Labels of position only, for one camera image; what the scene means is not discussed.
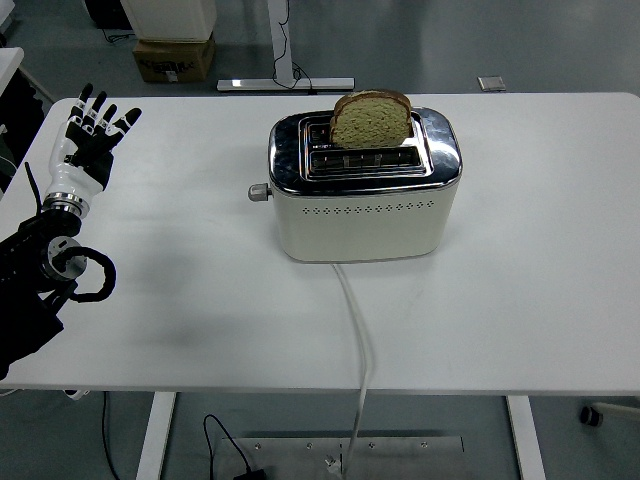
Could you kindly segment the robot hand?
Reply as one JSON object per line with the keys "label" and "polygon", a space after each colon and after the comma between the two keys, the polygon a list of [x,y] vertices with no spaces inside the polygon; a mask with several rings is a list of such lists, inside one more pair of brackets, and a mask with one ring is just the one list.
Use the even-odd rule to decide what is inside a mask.
{"label": "robot hand", "polygon": [[82,89],[58,131],[49,160],[52,182],[46,196],[70,195],[88,204],[104,191],[113,166],[113,149],[142,115],[133,108],[116,118],[117,106],[105,107],[105,92],[94,99],[93,85]]}

